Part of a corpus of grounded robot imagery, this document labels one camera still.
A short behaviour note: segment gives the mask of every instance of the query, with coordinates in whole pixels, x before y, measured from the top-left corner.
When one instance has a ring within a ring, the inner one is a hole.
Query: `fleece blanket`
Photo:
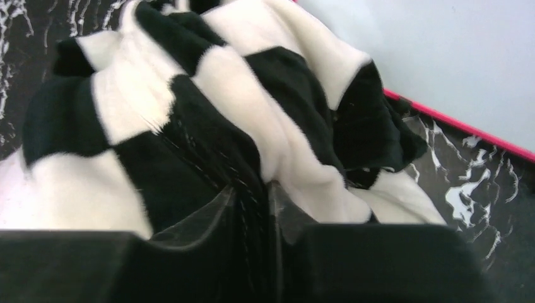
[[[129,1],[53,72],[21,151],[42,228],[150,238],[227,185],[261,221],[271,181],[318,222],[444,223],[370,56],[289,0]]]

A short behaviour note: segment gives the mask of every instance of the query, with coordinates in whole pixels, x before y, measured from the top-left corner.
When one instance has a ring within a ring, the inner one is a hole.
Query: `checkered garment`
[[[48,229],[147,239],[228,184],[265,222],[271,181],[319,222],[444,222],[371,58],[289,0],[132,0],[53,72],[23,128]]]

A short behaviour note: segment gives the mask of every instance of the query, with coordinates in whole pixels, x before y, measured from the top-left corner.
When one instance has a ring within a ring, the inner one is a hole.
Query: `fabric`
[[[130,1],[57,54],[23,128],[48,229],[150,238],[230,184],[255,235],[271,181],[319,222],[444,223],[372,59],[289,0]]]

